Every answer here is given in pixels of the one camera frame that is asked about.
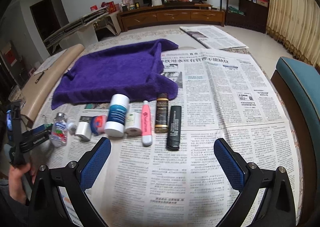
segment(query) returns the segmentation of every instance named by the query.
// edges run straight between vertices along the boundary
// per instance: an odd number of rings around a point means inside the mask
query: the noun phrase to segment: pink toothpaste tube
[[[142,130],[142,144],[150,146],[152,144],[151,132],[151,113],[148,101],[143,101],[141,113],[141,130]]]

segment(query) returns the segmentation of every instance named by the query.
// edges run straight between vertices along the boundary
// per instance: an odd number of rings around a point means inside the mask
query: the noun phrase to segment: wooden tv stand
[[[209,4],[179,3],[141,7],[118,13],[121,31],[155,25],[200,23],[224,26],[225,12],[209,10]]]

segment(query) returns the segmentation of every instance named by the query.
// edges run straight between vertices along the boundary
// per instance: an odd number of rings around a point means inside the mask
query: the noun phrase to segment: yellow curtain
[[[315,0],[270,0],[267,33],[297,59],[320,65],[320,8]]]

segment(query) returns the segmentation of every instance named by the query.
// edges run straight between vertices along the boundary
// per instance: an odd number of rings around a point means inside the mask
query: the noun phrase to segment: floor
[[[176,24],[146,27],[123,32],[120,34],[120,36],[137,34],[142,32],[158,31],[164,29],[177,29],[180,26],[192,27],[199,26],[199,24]],[[272,77],[273,72],[276,69],[276,63],[279,57],[293,58],[292,55],[289,52],[287,52],[286,49],[282,46],[282,44],[276,42],[274,39],[272,39],[270,36],[266,34],[231,26],[216,27],[224,30],[236,39],[240,40],[242,43],[246,44],[249,47],[249,52],[259,63],[262,69],[266,72],[269,78]]]

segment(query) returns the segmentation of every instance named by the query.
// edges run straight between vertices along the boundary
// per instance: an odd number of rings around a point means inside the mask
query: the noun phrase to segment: dark wooden bookshelf
[[[244,12],[244,15],[241,15],[228,11],[229,0],[226,0],[225,7],[222,6],[222,0],[220,0],[220,9],[224,9],[226,12],[225,25],[231,25],[265,33],[270,6],[270,0],[266,1],[268,1],[268,7],[259,5],[253,2],[253,0],[239,0],[238,10]]]

